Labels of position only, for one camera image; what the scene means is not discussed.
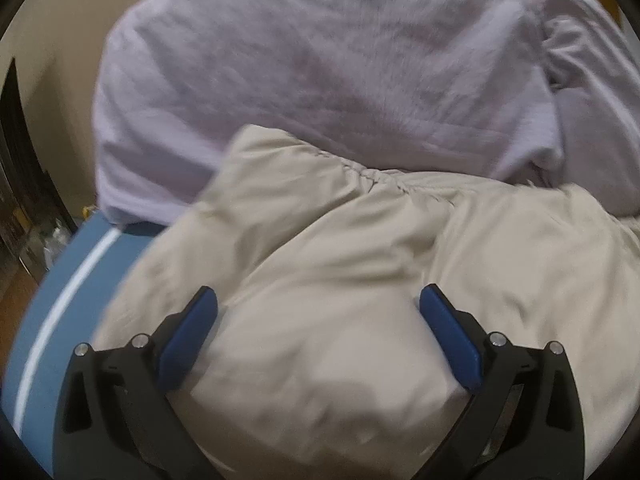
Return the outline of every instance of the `cream-colored garment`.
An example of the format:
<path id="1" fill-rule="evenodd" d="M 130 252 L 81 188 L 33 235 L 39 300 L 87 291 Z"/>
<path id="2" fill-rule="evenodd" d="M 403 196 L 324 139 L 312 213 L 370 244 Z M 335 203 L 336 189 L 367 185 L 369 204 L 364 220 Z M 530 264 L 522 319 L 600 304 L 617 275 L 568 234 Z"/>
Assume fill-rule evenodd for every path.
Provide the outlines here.
<path id="1" fill-rule="evenodd" d="M 94 344 L 153 332 L 209 285 L 220 315 L 171 400 L 228 478 L 408 479 L 467 400 L 416 308 L 437 283 L 488 332 L 565 345 L 589 473 L 638 408 L 634 229 L 577 186 L 369 170 L 250 126 Z"/>

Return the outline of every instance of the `wooden floor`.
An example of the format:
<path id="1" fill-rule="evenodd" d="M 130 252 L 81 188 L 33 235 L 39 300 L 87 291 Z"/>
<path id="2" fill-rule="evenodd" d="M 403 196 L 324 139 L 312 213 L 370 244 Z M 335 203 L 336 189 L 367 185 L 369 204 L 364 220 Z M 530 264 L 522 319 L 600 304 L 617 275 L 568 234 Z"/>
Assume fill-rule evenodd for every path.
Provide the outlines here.
<path id="1" fill-rule="evenodd" d="M 0 300 L 0 381 L 20 320 L 36 289 L 35 280 L 20 266 Z"/>

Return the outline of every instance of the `blue surface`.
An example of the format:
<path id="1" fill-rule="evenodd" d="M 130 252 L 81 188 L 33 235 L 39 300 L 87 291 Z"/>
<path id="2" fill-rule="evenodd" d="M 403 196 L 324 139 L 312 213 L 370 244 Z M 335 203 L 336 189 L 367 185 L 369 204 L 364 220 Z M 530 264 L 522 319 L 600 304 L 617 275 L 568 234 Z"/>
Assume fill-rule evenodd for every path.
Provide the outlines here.
<path id="1" fill-rule="evenodd" d="M 31 301 L 14 340 L 2 383 L 1 405 L 9 420 L 14 418 L 24 363 L 42 322 L 70 277 L 110 228 L 99 212 L 85 222 Z M 136 224 L 124 230 L 79 287 L 42 355 L 28 397 L 21 439 L 50 474 L 56 404 L 71 351 L 76 343 L 91 338 L 100 314 L 120 280 L 161 230 L 153 224 Z"/>
<path id="2" fill-rule="evenodd" d="M 476 392 L 482 386 L 482 360 L 449 307 L 426 286 L 420 293 L 420 314 L 444 352 L 451 371 L 463 388 Z"/>
<path id="3" fill-rule="evenodd" d="M 163 392 L 180 387 L 218 316 L 218 298 L 208 286 L 201 288 L 191 302 L 158 359 L 158 388 Z"/>

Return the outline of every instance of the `blue gripper pad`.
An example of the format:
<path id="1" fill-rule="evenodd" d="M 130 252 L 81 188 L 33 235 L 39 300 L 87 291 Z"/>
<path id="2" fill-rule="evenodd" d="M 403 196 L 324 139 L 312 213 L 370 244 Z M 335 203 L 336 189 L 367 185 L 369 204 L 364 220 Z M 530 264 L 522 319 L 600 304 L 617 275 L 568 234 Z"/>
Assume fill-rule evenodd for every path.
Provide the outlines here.
<path id="1" fill-rule="evenodd" d="M 171 319 L 173 316 L 168 316 L 160 327 L 163 328 L 165 323 L 171 325 L 177 321 L 173 334 L 157 360 L 158 388 L 163 392 L 177 390 L 193 367 L 200 348 L 218 316 L 216 293 L 203 286 L 187 307 L 174 316 L 175 320 Z"/>
<path id="2" fill-rule="evenodd" d="M 456 380 L 464 389 L 478 391 L 482 386 L 482 357 L 456 319 L 455 309 L 431 285 L 420 293 L 419 308 Z"/>

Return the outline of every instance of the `beige wall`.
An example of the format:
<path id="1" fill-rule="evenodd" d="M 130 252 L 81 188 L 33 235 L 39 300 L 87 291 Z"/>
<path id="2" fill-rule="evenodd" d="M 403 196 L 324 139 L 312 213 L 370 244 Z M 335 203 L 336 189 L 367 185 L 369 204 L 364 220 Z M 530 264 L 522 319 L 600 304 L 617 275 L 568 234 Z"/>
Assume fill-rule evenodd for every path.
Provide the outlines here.
<path id="1" fill-rule="evenodd" d="M 104 38 L 138 0 L 26 0 L 0 39 L 16 58 L 31 139 L 72 214 L 94 201 L 91 104 Z"/>

